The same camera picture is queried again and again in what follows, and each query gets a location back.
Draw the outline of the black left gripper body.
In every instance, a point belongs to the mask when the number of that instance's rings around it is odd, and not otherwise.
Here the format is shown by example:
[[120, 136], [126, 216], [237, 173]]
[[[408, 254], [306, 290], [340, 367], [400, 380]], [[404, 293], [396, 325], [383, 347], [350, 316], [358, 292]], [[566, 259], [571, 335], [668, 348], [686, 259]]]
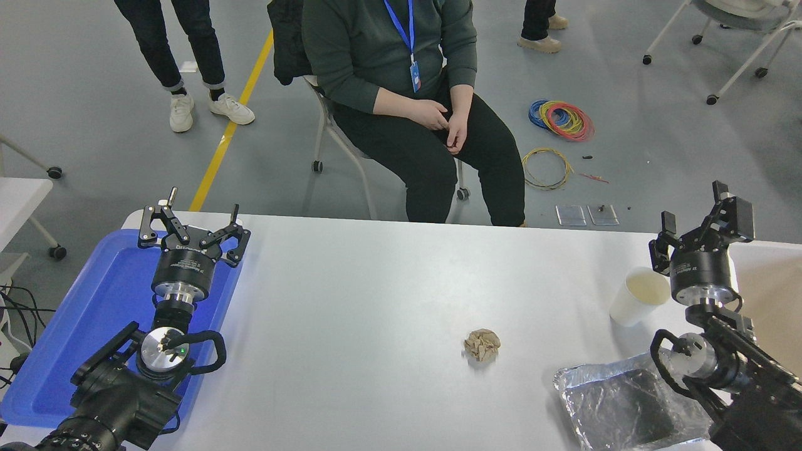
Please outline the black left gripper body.
[[167, 235], [161, 240], [161, 248], [152, 280], [155, 294], [166, 295], [178, 285], [183, 285], [184, 291], [191, 295], [209, 294], [217, 261], [222, 255], [219, 244], [203, 249], [198, 239], [181, 244], [177, 236]]

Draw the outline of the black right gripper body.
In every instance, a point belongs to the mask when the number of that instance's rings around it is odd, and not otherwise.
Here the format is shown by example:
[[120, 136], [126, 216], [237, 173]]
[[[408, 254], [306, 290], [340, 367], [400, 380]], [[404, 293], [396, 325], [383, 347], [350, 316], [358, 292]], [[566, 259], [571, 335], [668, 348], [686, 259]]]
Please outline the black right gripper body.
[[734, 299], [736, 279], [729, 249], [676, 251], [670, 255], [673, 299]]

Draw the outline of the person's right hand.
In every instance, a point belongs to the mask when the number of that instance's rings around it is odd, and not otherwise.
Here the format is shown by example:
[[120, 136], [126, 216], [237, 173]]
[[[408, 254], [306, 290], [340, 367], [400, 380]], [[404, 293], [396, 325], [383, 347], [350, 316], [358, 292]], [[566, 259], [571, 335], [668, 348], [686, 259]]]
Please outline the person's right hand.
[[449, 127], [445, 114], [446, 106], [433, 100], [411, 100], [407, 118], [429, 130], [444, 130]]

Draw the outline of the person's left hand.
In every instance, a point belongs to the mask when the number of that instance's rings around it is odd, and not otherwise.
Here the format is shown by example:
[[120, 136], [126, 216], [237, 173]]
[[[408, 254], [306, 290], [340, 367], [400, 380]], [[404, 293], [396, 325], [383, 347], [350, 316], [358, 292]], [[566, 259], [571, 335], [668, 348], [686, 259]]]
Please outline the person's left hand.
[[445, 141], [447, 151], [456, 156], [461, 152], [465, 140], [467, 139], [467, 129], [469, 129], [469, 112], [454, 112], [449, 119], [449, 134]]

